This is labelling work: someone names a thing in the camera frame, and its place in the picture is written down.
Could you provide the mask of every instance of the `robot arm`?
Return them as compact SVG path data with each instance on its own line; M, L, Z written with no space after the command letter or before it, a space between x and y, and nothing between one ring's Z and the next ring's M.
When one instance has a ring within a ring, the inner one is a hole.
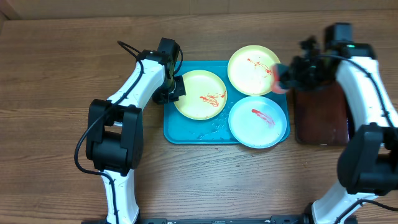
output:
M114 182L115 192L109 179L102 176L108 201L108 215L103 222L133 224L139 216L134 195L134 169L143 149L142 110L151 97L156 103L164 104L185 94L182 78L174 77L178 51L180 47L174 40L163 38L157 51L144 50L138 55L144 73L127 97L113 105L139 78L142 70L139 62L120 90L107 101L94 100L90 105L88 126L107 108L114 107L109 116L95 124L86 145L87 158L94 162L95 169L108 174ZM112 125L121 126L122 133L104 130L104 126Z
M280 87L316 90L336 80L345 93L353 117L354 133L350 133L351 141L339 158L338 181L308 211L312 223L344 223L361 207L358 204L361 199L373 200L398 189L395 154L379 155L382 144L389 150L397 150L394 129L398 125L398 114L382 84L372 48L351 40L349 24L335 24L326 29L328 55L320 55L313 37L302 42L302 48L304 58L295 57L289 68L278 65ZM371 77L334 55L356 63ZM387 122L381 101L393 127Z

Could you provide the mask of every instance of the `yellow plate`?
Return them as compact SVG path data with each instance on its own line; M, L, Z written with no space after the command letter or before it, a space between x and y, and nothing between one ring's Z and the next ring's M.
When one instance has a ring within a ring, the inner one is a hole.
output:
M261 96L271 91L274 76L271 66L280 63L268 48L250 45L236 51L228 62L228 78L241 93Z
M224 82L214 73L194 70L182 75L185 96L174 102L175 107L184 116L204 120L216 116L226 103Z

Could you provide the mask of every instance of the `wooden table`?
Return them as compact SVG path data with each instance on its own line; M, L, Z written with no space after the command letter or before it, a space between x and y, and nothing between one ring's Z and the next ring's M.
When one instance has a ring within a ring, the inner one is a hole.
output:
M333 11L222 16L119 17L6 21L0 35L0 223L80 223L103 218L102 180L73 163L88 106L106 99L134 70L116 43L156 49L175 39L185 60L227 60L242 46L271 48L284 63L298 42L323 38L334 22L351 22L357 42L376 49L391 100L398 103L398 11ZM145 149L136 170L144 218L243 218L301 213L336 181L342 147L296 143L271 151L242 146L173 145L163 135L163 107L144 113ZM81 163L92 168L81 150ZM378 201L398 206L398 194ZM366 205L360 223L396 223L398 214Z

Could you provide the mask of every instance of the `blue tray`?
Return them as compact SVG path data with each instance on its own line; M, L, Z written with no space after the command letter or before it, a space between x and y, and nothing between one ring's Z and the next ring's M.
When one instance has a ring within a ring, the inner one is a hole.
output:
M218 75L224 82L228 97L224 109L214 118L197 121L182 115L174 103L164 106L164 136L174 144L239 144L229 130L228 115L232 106L247 95L236 90L228 79L228 61L184 61L176 76L192 70L207 70ZM280 142L290 133L289 112L286 95L270 92L265 97L275 101L284 111L287 120L286 132Z

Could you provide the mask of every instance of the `red sauce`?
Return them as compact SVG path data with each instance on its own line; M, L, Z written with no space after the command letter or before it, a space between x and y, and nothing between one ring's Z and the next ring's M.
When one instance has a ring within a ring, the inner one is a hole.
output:
M225 96L226 96L226 90L223 94L220 93L216 93L215 95L207 94L206 96L201 96L200 98L203 100L203 102L209 103L212 106L217 107L220 104L218 103L216 98L218 97L224 98Z
M263 119L270 128L273 128L275 125L274 120L267 114L263 114L260 111L256 110L256 109L252 109L251 110L252 113L254 113L255 115L257 115L259 118Z
M225 90L224 94L221 95L221 97L224 98L225 95L226 95L226 90Z
M257 68L257 66L260 66L261 68L263 68L267 72L268 75L270 75L272 73L267 65L264 65L261 62L253 62L253 60L251 60L250 58L248 58L248 61L254 64L254 68Z

